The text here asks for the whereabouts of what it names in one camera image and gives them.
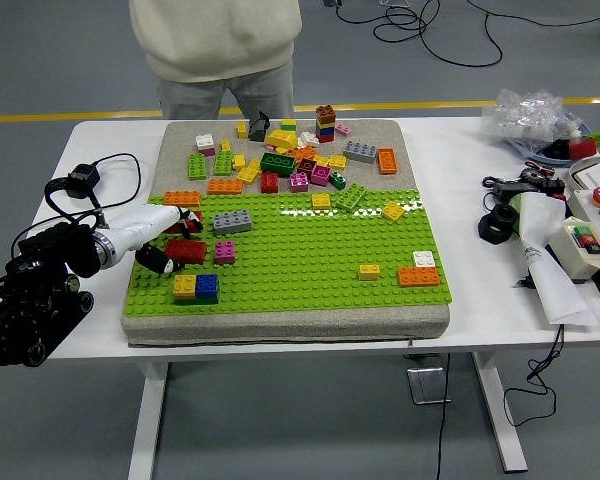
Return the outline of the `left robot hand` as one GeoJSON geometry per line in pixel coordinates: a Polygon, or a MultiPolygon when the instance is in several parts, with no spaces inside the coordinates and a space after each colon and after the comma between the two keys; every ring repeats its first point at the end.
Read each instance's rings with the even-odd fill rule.
{"type": "Polygon", "coordinates": [[[116,265],[127,252],[133,251],[135,260],[154,273],[182,270],[184,263],[169,258],[150,241],[177,224],[182,226],[184,232],[188,232],[187,220],[196,228],[203,229],[200,218],[193,211],[177,206],[146,204],[119,215],[109,223],[108,230],[99,232],[101,268],[116,265]]]}

